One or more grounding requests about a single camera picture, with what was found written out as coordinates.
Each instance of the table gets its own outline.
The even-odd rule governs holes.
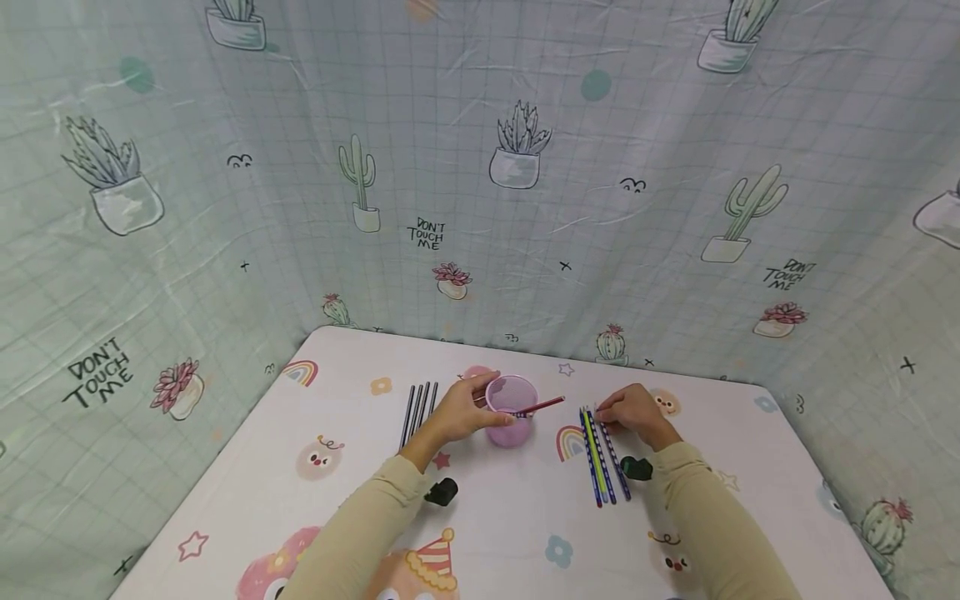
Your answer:
[[[578,408],[633,382],[673,402],[669,418],[804,598],[891,597],[764,388],[341,327],[304,342],[112,597],[276,600],[319,528],[396,453],[410,386],[438,381],[442,396],[471,366],[566,401],[537,413],[520,448],[478,433],[443,449],[427,472],[460,491],[448,507],[425,505],[398,541],[385,559],[396,593],[379,600],[704,598],[650,483],[631,482],[626,502],[614,481],[617,504],[595,505]],[[650,453],[633,436],[614,445],[621,458]]]

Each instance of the curtain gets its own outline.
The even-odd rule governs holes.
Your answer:
[[[895,594],[960,587],[955,3],[0,24],[4,597],[109,596],[321,325],[763,385]]]

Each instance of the red pencil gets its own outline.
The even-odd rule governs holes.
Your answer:
[[[529,415],[534,411],[538,411],[541,408],[546,408],[547,406],[553,406],[554,404],[559,404],[566,400],[565,396],[557,396],[552,400],[547,400],[546,402],[541,402],[540,404],[534,404],[533,406],[528,406],[522,410],[514,412],[514,415]]]

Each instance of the pink plastic cup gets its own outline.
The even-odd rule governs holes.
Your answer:
[[[513,413],[533,406],[540,397],[537,388],[519,375],[501,375],[487,384],[487,406],[492,411]],[[516,448],[530,438],[533,430],[532,416],[517,419],[506,427],[487,427],[487,437],[501,448]]]

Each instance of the person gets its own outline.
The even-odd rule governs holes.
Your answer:
[[[424,475],[429,461],[445,444],[513,422],[511,415],[481,407],[487,384],[499,375],[489,372],[453,384],[409,443],[314,538],[283,590],[283,600],[378,597],[380,590],[368,589],[369,583],[423,503],[430,487]],[[646,388],[635,383],[614,392],[597,407],[595,417],[614,429],[636,432],[653,448],[653,482],[710,600],[801,600],[759,526],[700,452],[684,442]]]

